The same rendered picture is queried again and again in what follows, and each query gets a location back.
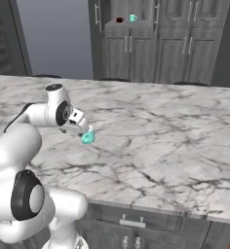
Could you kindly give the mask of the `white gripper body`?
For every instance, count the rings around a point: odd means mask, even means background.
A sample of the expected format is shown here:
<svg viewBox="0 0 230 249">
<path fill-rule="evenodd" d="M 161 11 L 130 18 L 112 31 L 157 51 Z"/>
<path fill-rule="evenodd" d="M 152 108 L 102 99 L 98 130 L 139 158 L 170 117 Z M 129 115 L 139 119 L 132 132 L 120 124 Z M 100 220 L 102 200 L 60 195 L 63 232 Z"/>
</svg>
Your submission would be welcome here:
<svg viewBox="0 0 230 249">
<path fill-rule="evenodd" d="M 84 134 L 89 131 L 89 124 L 85 118 L 78 120 L 76 117 L 71 117 L 61 129 L 76 132 L 77 134 Z"/>
</svg>

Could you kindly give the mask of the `grey island drawer front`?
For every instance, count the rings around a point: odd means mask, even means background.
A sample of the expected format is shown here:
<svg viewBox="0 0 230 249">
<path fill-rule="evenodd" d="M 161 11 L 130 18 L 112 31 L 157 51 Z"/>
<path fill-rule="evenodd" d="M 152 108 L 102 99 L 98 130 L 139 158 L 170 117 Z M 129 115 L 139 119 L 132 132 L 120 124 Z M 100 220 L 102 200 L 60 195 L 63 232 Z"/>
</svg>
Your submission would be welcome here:
<svg viewBox="0 0 230 249">
<path fill-rule="evenodd" d="M 127 208 L 119 208 L 102 205 L 100 207 L 100 217 L 104 221 L 119 224 L 122 215 L 126 214 L 126 219 L 131 221 L 139 221 L 143 217 L 146 229 L 158 229 L 164 231 L 177 231 L 180 219 L 177 216 L 152 213 L 139 210 L 131 210 Z"/>
</svg>

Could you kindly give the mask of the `grey island cupboard door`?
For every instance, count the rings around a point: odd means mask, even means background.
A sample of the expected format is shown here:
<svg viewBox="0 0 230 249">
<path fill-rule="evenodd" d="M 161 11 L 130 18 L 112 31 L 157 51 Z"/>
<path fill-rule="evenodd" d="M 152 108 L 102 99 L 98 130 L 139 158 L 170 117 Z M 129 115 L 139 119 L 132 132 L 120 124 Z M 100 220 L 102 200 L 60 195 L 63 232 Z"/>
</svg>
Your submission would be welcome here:
<svg viewBox="0 0 230 249">
<path fill-rule="evenodd" d="M 140 249 L 202 249 L 203 246 L 202 238 L 177 232 L 134 229 L 134 242 L 136 237 L 140 237 Z"/>
<path fill-rule="evenodd" d="M 95 221 L 78 222 L 76 227 L 90 249 L 123 249 L 124 236 L 129 238 L 128 249 L 132 249 L 132 229 Z"/>
</svg>

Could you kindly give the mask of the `black stool seat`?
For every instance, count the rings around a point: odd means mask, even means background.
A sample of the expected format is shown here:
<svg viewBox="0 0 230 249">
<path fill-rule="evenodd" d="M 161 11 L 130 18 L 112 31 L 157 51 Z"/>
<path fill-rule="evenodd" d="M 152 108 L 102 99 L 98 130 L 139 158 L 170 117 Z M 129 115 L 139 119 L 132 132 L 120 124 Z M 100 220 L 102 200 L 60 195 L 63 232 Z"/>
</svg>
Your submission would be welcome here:
<svg viewBox="0 0 230 249">
<path fill-rule="evenodd" d="M 33 75 L 32 77 L 36 77 L 36 78 L 62 79 L 61 76 L 59 76 L 59 75 L 52 75 L 52 74 L 36 74 L 36 75 Z"/>
<path fill-rule="evenodd" d="M 195 82 L 176 82 L 172 84 L 173 86 L 196 86 L 196 87 L 209 87 L 210 85 L 204 83 Z"/>
<path fill-rule="evenodd" d="M 101 78 L 99 81 L 105 81 L 105 82 L 126 82 L 126 83 L 131 83 L 130 80 L 128 79 L 120 79 L 120 78 Z"/>
</svg>

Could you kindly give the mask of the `tall grey cabinet unit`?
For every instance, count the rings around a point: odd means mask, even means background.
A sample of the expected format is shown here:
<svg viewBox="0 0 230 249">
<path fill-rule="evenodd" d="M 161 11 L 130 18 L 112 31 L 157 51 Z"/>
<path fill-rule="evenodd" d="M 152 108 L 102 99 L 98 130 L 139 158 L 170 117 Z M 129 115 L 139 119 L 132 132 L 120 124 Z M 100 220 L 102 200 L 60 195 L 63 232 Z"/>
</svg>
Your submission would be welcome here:
<svg viewBox="0 0 230 249">
<path fill-rule="evenodd" d="M 130 36 L 132 29 L 152 32 L 149 80 L 146 83 L 209 84 L 215 66 L 230 0 L 161 0 L 159 23 L 152 30 L 153 0 L 101 0 L 102 30 L 91 29 L 94 78 L 106 77 L 107 27 L 127 28 L 128 80 L 131 81 Z M 137 16 L 135 22 L 129 15 Z M 125 20 L 116 22 L 116 18 Z"/>
</svg>

